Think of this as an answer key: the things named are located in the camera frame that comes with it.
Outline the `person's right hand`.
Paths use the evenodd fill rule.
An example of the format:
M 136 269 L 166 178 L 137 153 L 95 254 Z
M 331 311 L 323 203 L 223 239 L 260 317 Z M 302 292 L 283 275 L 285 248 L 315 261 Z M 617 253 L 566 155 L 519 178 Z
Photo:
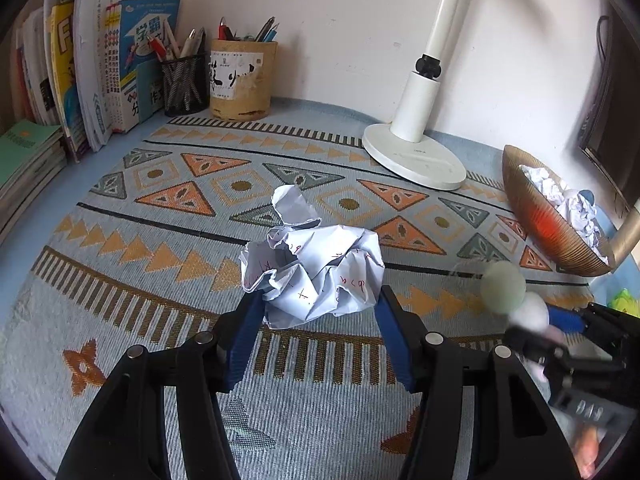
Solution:
M 580 478 L 591 479 L 599 467 L 600 444 L 605 433 L 596 426 L 581 426 L 577 430 L 573 455 Z

